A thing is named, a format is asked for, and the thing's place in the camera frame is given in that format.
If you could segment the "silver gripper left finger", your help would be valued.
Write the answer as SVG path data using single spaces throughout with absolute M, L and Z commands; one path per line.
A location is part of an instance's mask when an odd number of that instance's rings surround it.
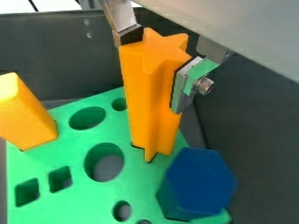
M 98 0 L 107 21 L 112 29 L 115 46 L 120 47 L 143 40 L 143 26 L 129 0 Z

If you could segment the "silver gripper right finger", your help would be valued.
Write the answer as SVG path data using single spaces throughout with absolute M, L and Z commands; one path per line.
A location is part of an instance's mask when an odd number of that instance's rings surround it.
M 197 55 L 175 71 L 172 84 L 171 110 L 179 115 L 192 104 L 193 96 L 205 95 L 213 88 L 209 72 L 229 58 L 232 51 L 211 39 L 200 36 L 196 45 Z

